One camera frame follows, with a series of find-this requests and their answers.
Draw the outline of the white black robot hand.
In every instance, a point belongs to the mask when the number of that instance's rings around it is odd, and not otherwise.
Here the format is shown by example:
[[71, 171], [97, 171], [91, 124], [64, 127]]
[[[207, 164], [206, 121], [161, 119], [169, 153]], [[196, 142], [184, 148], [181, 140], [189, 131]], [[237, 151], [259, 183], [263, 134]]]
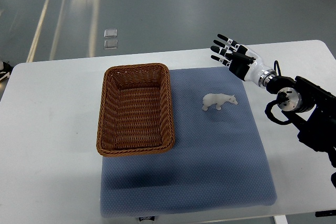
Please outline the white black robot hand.
[[264, 64], [261, 56], [249, 47], [222, 34], [217, 35], [211, 51], [211, 58], [223, 64], [229, 71], [243, 81], [250, 81], [261, 88], [276, 76], [271, 67]]

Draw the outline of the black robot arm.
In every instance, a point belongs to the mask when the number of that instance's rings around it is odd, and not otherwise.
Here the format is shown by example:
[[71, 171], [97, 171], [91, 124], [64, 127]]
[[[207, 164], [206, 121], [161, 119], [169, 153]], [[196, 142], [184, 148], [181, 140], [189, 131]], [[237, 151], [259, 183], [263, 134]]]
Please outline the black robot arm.
[[265, 108], [267, 118], [279, 125], [293, 124], [299, 142], [327, 153], [335, 167], [335, 96], [300, 76], [275, 76], [266, 90], [276, 95]]

